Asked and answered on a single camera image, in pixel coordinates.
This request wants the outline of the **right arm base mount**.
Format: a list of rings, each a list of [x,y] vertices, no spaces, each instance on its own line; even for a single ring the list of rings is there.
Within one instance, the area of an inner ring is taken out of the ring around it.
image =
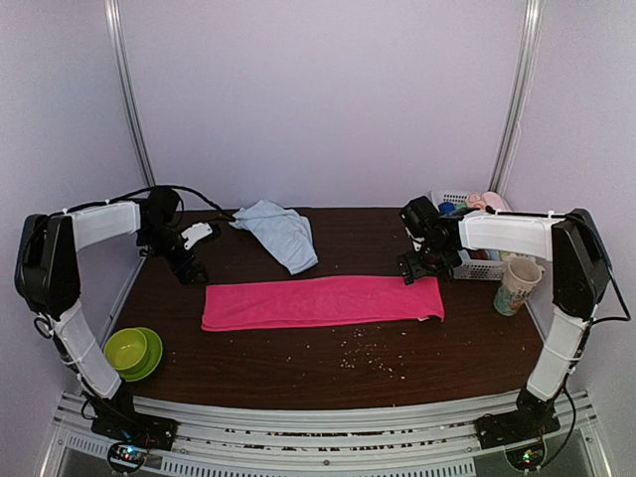
[[[546,433],[560,429],[552,407],[547,412],[534,412],[528,407],[521,407],[498,414],[485,414],[477,418],[474,425],[482,449],[539,439]]]

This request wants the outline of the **magenta pink towel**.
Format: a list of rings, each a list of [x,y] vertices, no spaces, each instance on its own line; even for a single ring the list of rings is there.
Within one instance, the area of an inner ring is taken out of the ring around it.
[[[330,276],[211,285],[202,329],[302,329],[430,318],[445,318],[435,278],[406,285],[396,276]]]

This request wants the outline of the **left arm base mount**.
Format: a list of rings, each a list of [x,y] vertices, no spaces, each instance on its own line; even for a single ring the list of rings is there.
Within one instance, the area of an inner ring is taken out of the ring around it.
[[[98,409],[95,413],[90,427],[95,434],[136,447],[172,449],[178,429],[174,419],[138,412],[129,417],[108,409]]]

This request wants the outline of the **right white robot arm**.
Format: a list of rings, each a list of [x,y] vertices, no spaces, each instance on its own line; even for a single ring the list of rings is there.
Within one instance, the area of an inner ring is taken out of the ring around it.
[[[611,261],[591,213],[581,208],[565,214],[487,208],[441,214],[420,197],[399,216],[413,243],[397,259],[406,284],[425,276],[451,279],[462,249],[495,249],[551,263],[553,324],[525,391],[543,402],[553,399],[612,279]]]

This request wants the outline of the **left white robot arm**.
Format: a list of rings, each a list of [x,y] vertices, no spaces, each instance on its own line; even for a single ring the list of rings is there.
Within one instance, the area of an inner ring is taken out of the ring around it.
[[[66,364],[99,398],[112,399],[122,387],[87,325],[80,302],[78,252],[120,236],[136,235],[138,245],[165,258],[182,284],[208,281],[193,247],[219,233],[210,223],[177,232],[169,227],[170,204],[150,197],[77,206],[24,221],[14,274],[15,287],[29,309],[44,320]]]

